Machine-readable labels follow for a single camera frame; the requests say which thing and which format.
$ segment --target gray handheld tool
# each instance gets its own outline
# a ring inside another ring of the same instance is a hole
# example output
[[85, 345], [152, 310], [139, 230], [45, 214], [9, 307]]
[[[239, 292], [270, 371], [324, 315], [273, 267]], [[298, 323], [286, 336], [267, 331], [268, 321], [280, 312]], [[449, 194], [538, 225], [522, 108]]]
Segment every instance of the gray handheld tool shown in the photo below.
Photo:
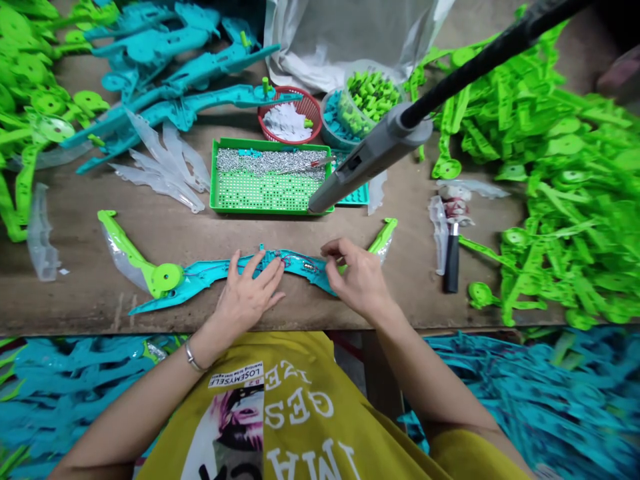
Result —
[[592, 0], [540, 0], [482, 52], [444, 78], [414, 104], [396, 105], [309, 199], [309, 212], [322, 213], [424, 144], [433, 124], [425, 119], [446, 100], [510, 58], [528, 50], [547, 30]]

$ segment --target screwdriver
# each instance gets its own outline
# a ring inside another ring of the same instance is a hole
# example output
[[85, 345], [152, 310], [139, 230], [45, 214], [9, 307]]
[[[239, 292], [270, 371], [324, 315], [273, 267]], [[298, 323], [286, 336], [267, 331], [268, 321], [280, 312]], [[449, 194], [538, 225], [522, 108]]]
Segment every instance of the screwdriver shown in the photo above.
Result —
[[320, 160], [314, 160], [311, 163], [308, 163], [306, 165], [302, 165], [300, 167], [295, 167], [289, 170], [284, 170], [284, 172], [279, 172], [278, 175], [282, 175], [283, 173], [289, 173], [292, 171], [296, 171], [296, 170], [302, 170], [305, 168], [316, 168], [316, 167], [323, 167], [324, 165], [328, 164], [330, 161], [334, 161], [336, 159], [336, 157], [324, 157], [323, 159]]

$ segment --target green plastic tray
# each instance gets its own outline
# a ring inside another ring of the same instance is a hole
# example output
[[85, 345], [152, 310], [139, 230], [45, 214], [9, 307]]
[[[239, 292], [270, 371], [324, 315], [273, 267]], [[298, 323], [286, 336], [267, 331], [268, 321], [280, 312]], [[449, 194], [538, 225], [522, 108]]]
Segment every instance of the green plastic tray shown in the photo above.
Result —
[[[285, 145], [264, 140], [221, 138], [213, 141], [211, 158], [211, 209], [219, 213], [277, 213], [280, 215], [314, 215], [308, 212], [309, 198], [320, 184], [308, 177], [268, 173], [256, 177], [248, 171], [219, 172], [218, 149], [254, 149], [258, 151], [313, 150], [327, 152], [324, 145]], [[331, 163], [325, 166], [325, 178], [331, 174]], [[331, 207], [320, 215], [335, 210]]]

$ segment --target hand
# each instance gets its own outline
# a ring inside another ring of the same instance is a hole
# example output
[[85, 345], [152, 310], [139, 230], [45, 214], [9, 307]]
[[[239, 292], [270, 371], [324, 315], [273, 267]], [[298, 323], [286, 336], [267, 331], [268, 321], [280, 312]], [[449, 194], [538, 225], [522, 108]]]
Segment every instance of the hand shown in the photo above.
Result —
[[215, 325], [213, 330], [218, 335], [220, 332], [229, 334], [230, 342], [252, 328], [264, 312], [285, 297], [284, 292], [274, 294], [285, 272], [285, 264], [280, 258], [272, 260], [267, 268], [253, 279], [255, 269], [264, 256], [264, 250], [256, 253], [247, 263], [242, 275], [238, 273], [240, 250], [237, 250], [229, 261], [227, 284], [218, 299], [215, 312], [207, 323]]
[[[398, 309], [382, 276], [380, 258], [356, 246], [351, 240], [332, 240], [320, 249], [327, 257], [327, 277], [338, 297], [374, 327], [386, 313]], [[344, 275], [338, 266], [348, 265]]]

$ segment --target woman's right hand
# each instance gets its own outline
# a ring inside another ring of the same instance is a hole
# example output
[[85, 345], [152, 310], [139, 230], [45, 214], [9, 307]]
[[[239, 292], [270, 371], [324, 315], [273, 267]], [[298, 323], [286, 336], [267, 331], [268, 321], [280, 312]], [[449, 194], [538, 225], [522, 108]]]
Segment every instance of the woman's right hand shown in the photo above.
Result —
[[[372, 326], [399, 310], [382, 275], [380, 258], [346, 238], [332, 240], [320, 252], [327, 257], [327, 277], [334, 292]], [[338, 266], [347, 265], [344, 275]]]

